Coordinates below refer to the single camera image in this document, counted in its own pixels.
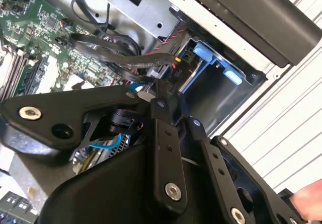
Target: white metal panel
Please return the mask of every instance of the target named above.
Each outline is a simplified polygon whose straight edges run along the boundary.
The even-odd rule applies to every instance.
[[[322,27],[322,0],[290,0]],[[225,137],[279,192],[322,179],[322,41]]]

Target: circuit board component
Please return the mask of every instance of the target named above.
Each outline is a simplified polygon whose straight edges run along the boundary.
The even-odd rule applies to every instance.
[[[93,87],[108,86],[116,77],[102,63],[69,48],[68,34],[90,33],[44,0],[0,0],[0,22],[7,43],[2,48],[6,55],[0,56],[0,67],[6,60],[7,75],[16,72],[13,58],[18,50],[28,62],[16,72],[11,97],[63,91],[70,76]],[[68,26],[68,34],[62,25]]]

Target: black metal arm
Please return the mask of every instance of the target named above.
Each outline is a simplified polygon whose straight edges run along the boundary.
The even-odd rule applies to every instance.
[[[1,103],[0,141],[17,152],[11,174],[42,208],[39,224],[301,223],[227,139],[209,142],[169,92],[159,81],[150,103],[125,86]],[[132,136],[129,149],[70,174],[76,150],[119,133]]]

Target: blue cable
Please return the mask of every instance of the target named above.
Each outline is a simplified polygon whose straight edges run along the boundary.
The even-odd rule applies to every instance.
[[[100,150],[111,150],[111,149],[113,149],[115,147],[118,147],[118,145],[120,145],[120,143],[122,141],[122,137],[123,136],[121,134],[119,134],[117,136],[116,142],[114,144],[112,144],[112,145],[102,146],[102,145],[99,145],[99,144],[92,144],[91,147],[98,148]]]

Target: screw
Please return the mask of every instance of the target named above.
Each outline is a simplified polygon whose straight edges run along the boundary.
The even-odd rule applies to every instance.
[[[197,119],[193,120],[193,123],[194,123],[195,125],[197,125],[198,127],[200,126],[200,122],[199,122]]]
[[[165,104],[162,101],[157,101],[157,104],[161,107],[165,107]]]
[[[290,218],[290,221],[292,222],[292,224],[297,224],[297,221],[294,220],[293,218]]]
[[[167,183],[166,187],[166,194],[167,196],[174,200],[174,201],[179,201],[181,199],[181,190],[179,189],[179,187],[174,184],[174,183]]]
[[[133,95],[133,93],[131,92],[127,92],[126,95],[130,98],[135,98],[135,95]]]
[[[246,223],[245,217],[243,216],[241,211],[238,210],[237,208],[231,209],[231,215],[238,224],[245,224]]]
[[[23,119],[35,121],[41,118],[41,111],[35,107],[23,107],[19,110],[19,116]]]
[[[168,151],[172,152],[172,146],[171,146],[171,145],[166,146],[166,149],[167,149]]]
[[[227,141],[225,140],[225,139],[221,139],[220,140],[220,142],[222,143],[222,145],[224,145],[224,146],[227,146],[228,145],[228,143],[227,143]]]

